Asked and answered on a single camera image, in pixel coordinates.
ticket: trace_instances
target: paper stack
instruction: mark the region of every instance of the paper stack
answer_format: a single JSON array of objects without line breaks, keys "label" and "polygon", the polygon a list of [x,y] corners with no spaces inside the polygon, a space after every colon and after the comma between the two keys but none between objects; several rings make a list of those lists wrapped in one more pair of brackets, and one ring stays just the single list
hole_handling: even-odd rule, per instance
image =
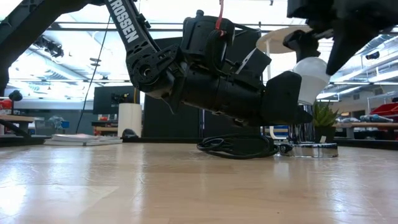
[{"label": "paper stack", "polygon": [[91,136],[87,134],[53,134],[51,139],[45,140],[49,146],[102,146],[121,144],[119,137]]}]

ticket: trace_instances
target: desk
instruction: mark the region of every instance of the desk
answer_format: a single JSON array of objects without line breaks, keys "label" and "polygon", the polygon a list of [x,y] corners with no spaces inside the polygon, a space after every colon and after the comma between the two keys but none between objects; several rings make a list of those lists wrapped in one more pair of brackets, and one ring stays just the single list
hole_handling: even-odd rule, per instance
[{"label": "desk", "polygon": [[237,161],[132,143],[0,153],[0,193],[23,198],[3,205],[2,223],[398,223],[395,151]]},{"label": "desk", "polygon": [[28,116],[16,116],[16,115],[0,115],[0,119],[19,124],[19,128],[28,133],[29,123],[33,123],[35,118]]},{"label": "desk", "polygon": [[381,128],[388,129],[389,132],[394,134],[394,130],[398,129],[398,123],[337,123],[334,125],[336,128],[346,128],[347,138],[355,139],[354,128]]}]

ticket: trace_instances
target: computer monitor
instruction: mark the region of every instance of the computer monitor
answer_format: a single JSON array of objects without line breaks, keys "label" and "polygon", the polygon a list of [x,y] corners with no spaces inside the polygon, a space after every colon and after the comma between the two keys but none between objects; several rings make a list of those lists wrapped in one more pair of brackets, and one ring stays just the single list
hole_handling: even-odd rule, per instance
[{"label": "computer monitor", "polygon": [[120,103],[139,104],[139,90],[133,86],[102,86],[94,89],[93,114],[118,114]]}]

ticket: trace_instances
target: red object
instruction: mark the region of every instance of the red object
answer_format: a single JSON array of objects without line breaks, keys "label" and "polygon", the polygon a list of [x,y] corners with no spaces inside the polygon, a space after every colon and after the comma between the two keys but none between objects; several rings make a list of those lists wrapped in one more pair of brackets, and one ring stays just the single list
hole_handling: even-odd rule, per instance
[{"label": "red object", "polygon": [[388,116],[389,118],[398,121],[398,103],[388,103],[385,105],[381,105],[375,110],[373,110],[371,114],[378,114],[379,116]]},{"label": "red object", "polygon": [[223,12],[224,12],[224,0],[220,0],[220,15],[218,16],[217,22],[216,22],[216,29],[219,30],[221,26],[221,21],[223,20]]},{"label": "red object", "polygon": [[0,101],[1,108],[4,110],[10,110],[12,108],[12,101],[9,99]]}]

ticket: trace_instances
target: ceiling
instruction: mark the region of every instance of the ceiling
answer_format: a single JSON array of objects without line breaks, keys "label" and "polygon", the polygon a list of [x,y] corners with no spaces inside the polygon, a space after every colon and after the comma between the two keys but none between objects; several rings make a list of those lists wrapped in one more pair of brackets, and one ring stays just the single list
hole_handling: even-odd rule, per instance
[{"label": "ceiling", "polygon": [[[0,0],[0,20],[3,20],[20,2],[21,0]],[[195,16],[197,9],[211,16],[218,16],[220,12],[218,0],[142,0],[138,1],[136,6],[151,23],[152,30],[156,30],[150,31],[154,39],[182,36],[183,20],[186,17]],[[226,0],[223,17],[235,23],[249,24],[253,27],[260,22],[263,25],[262,30],[276,30],[286,26],[305,24],[303,19],[286,18],[286,10],[287,1],[283,0],[275,0],[273,6],[270,6],[270,1]],[[65,56],[53,58],[44,50],[32,46],[10,68],[9,88],[21,89],[23,95],[31,97],[83,98],[88,91],[88,83],[82,80],[92,78],[95,67],[90,65],[93,63],[90,58],[98,58],[108,19],[109,13],[105,6],[93,5],[87,5],[78,12],[60,16],[55,21],[55,26],[44,32],[44,36],[62,45]],[[364,61],[361,60],[363,55],[357,55],[333,77],[334,81],[365,82],[369,78],[375,79],[383,73],[394,71],[396,62],[392,60],[383,67],[381,65],[352,76],[354,72],[364,71],[365,67],[370,67],[382,60],[390,60],[389,57],[398,50],[395,48],[396,43],[396,38],[393,37],[388,40],[380,39],[374,45],[369,45],[365,50],[367,52],[374,49],[380,50],[380,59]],[[319,51],[322,53],[320,57],[323,60],[328,60],[332,46],[332,40],[320,41]],[[107,77],[110,81],[109,83],[96,82],[93,86],[130,85],[129,82],[123,82],[123,80],[129,80],[124,63],[125,57],[123,43],[114,29],[114,24],[111,23],[101,53],[99,63],[101,66],[98,67],[94,77],[95,80]],[[290,70],[295,65],[294,53],[271,55],[271,57],[273,77]],[[42,82],[41,80],[57,80],[57,82]],[[337,85],[330,85],[325,93],[335,91],[336,87]],[[340,90],[345,87],[339,85],[338,88]],[[94,88],[90,88],[89,99],[93,98],[93,90]]]}]

